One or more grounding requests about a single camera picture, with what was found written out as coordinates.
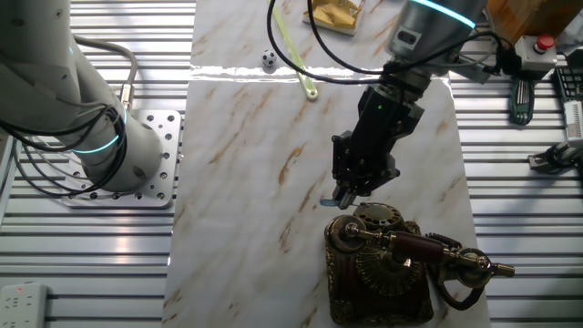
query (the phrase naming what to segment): metal mounting plate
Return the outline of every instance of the metal mounting plate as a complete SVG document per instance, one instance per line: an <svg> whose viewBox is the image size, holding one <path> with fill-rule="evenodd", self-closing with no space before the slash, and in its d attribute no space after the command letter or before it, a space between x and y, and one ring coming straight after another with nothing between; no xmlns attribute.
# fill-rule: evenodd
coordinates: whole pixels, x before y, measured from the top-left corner
<svg viewBox="0 0 583 328"><path fill-rule="evenodd" d="M180 113L176 110L135 110L132 115L139 122L149 125L159 135L162 142L163 159L156 174L144 186L126 193L114 194L97 190L74 198L63 198L63 203L74 209L162 209L172 202L174 177L178 165L179 133L182 125ZM68 172L85 178L81 165L70 161ZM83 189L90 181L66 177L65 185Z"/></svg>

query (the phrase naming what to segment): yellow object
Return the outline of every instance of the yellow object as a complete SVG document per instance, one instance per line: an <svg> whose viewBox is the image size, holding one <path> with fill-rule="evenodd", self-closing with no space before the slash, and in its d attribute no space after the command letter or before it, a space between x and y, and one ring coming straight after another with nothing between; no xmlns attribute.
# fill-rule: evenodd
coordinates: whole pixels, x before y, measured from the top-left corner
<svg viewBox="0 0 583 328"><path fill-rule="evenodd" d="M363 10L351 0L312 0L312 7L317 26L350 35L356 32L356 23ZM310 23L308 12L303 13L303 21Z"/></svg>

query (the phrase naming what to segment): blue light ring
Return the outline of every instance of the blue light ring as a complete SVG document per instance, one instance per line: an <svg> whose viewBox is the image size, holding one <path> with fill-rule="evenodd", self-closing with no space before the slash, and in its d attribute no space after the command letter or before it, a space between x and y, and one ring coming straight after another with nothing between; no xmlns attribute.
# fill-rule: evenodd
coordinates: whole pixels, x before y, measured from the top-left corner
<svg viewBox="0 0 583 328"><path fill-rule="evenodd" d="M124 109L124 125L126 125L126 122L128 122L128 113ZM119 135L116 135L111 141L109 141L104 146L99 147L98 149L93 149L93 150L74 150L74 149L71 149L71 150L73 152L76 152L77 154L92 154L92 153L96 153L98 151L101 151L103 149L107 149L109 146L113 145L113 143L116 142L118 139L119 139Z"/></svg>
<svg viewBox="0 0 583 328"><path fill-rule="evenodd" d="M428 6L428 7L432 8L440 13L446 14L446 15L466 24L467 26L469 26L472 29L476 27L476 23L474 23L471 19L468 19L467 17L464 17L462 15L459 15L455 11L453 11L449 8L446 8L442 5L438 5L438 4L431 2L429 0L411 0L411 1L413 1L419 5Z"/></svg>

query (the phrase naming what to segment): metal rail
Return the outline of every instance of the metal rail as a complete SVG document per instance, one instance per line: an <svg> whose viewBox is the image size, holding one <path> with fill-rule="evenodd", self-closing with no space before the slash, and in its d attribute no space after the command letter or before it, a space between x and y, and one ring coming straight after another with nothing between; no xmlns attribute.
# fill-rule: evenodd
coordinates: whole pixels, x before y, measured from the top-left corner
<svg viewBox="0 0 583 328"><path fill-rule="evenodd" d="M137 54L136 110L184 114L195 11L194 0L74 0L71 25L76 34ZM486 48L487 42L476 41L465 53L479 56ZM113 87L125 80L124 58L83 50ZM522 129L507 123L507 79L481 86L452 74L451 84L479 246L494 254L493 261L517 267L515 278L494 279L486 288L492 326L582 326L578 176L537 175L526 161L564 139L550 82L537 85L534 119ZM50 158L66 169L67 159ZM173 209L70 210L18 176L10 191L0 226L0 286L48 285L48 328L160 327Z"/></svg>

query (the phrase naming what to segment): brass telephone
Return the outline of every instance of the brass telephone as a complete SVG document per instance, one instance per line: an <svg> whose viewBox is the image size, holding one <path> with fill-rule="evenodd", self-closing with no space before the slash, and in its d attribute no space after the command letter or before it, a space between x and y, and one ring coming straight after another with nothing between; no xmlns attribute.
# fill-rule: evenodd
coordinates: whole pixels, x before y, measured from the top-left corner
<svg viewBox="0 0 583 328"><path fill-rule="evenodd" d="M474 305L494 275L514 276L514 267L492 263L478 249L427 234L380 203L362 203L353 215L334 218L324 231L332 319L346 323L425 323L434 312L425 270L453 308ZM472 288L454 299L445 281Z"/></svg>

